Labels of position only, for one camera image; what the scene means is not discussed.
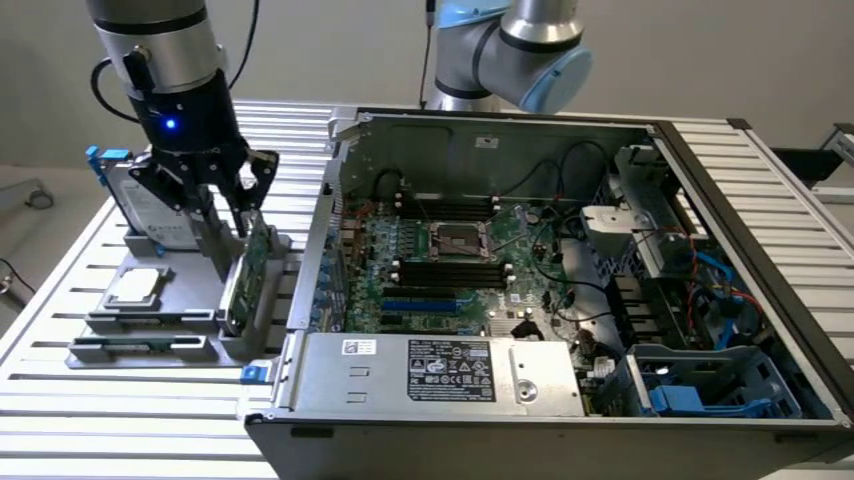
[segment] green circuit board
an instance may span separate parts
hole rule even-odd
[[[351,227],[348,252],[350,295],[344,330],[359,333],[428,333],[456,335],[508,335],[524,318],[526,308],[534,310],[532,319],[543,333],[551,332],[551,314],[544,311],[543,295],[560,298],[564,287],[547,280],[534,268],[532,240],[551,248],[552,233],[544,222],[527,222],[527,204],[502,206],[500,212],[484,222],[446,222],[431,219],[400,219],[386,204],[358,202],[348,209],[345,225]],[[484,241],[484,251],[460,248],[451,242],[436,244],[436,232],[446,229],[478,231]],[[560,263],[550,263],[548,256],[539,263],[554,277],[566,278]],[[396,286],[392,281],[392,262],[403,260],[419,263],[486,263],[514,266],[515,281],[506,288],[456,288],[454,313],[410,312],[398,324],[382,321],[383,289]]]

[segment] motherboard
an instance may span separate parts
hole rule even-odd
[[[566,279],[551,228],[556,211],[547,219],[551,212],[524,203],[414,203],[407,209],[402,202],[366,200],[347,208],[344,330],[564,337],[555,311],[567,288],[536,268]],[[514,331],[523,323],[528,331]]]

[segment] blue pcie slot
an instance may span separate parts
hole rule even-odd
[[[382,305],[383,311],[456,313],[456,302],[395,302],[387,301]]]

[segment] blue clip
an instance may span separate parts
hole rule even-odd
[[[730,338],[732,338],[732,330],[735,329],[735,320],[727,318],[726,325],[723,326],[723,333],[720,334],[720,338],[718,339],[718,343],[715,343],[715,350],[723,350],[730,343]]]
[[[247,365],[240,371],[240,385],[267,385],[267,367]]]
[[[95,177],[97,178],[97,182],[101,184],[101,187],[105,187],[107,176],[104,175],[104,170],[101,169],[101,159],[97,157],[97,150],[97,145],[92,145],[85,149],[85,163],[88,163],[89,168],[95,172]]]
[[[767,398],[746,405],[703,405],[696,387],[662,385],[650,391],[652,410],[663,416],[759,418],[771,407]]]
[[[703,262],[706,262],[708,265],[711,265],[712,267],[715,267],[718,270],[720,270],[723,272],[723,276],[726,277],[726,281],[727,283],[732,283],[732,278],[735,277],[735,272],[732,271],[732,269],[730,267],[727,267],[726,265],[723,265],[718,260],[715,260],[714,258],[711,258],[708,255],[706,255],[702,252],[696,252],[696,259],[702,260]]]

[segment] white wall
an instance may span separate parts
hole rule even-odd
[[[596,64],[570,110],[744,117],[775,145],[814,145],[833,122],[854,121],[850,0],[580,4]],[[251,0],[209,8],[236,64]],[[236,98],[415,103],[420,0],[263,0],[261,12]],[[83,165],[88,144],[143,142],[92,99],[101,57],[83,0],[0,0],[0,163]]]

